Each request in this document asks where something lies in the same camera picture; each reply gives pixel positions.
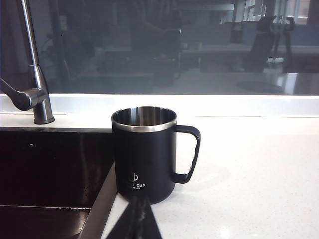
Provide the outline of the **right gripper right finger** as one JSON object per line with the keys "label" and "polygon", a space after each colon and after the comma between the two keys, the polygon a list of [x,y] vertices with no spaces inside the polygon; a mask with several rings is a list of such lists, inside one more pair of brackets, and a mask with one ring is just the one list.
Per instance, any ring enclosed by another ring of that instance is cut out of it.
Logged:
{"label": "right gripper right finger", "polygon": [[140,239],[161,239],[162,238],[148,198],[142,198],[140,201],[139,238]]}

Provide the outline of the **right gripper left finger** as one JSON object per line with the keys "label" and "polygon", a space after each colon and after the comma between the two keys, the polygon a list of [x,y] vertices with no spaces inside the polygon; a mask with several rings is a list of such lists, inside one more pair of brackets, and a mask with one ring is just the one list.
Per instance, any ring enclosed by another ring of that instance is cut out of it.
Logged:
{"label": "right gripper left finger", "polygon": [[139,212],[140,201],[137,197],[133,197],[108,234],[107,239],[137,239]]}

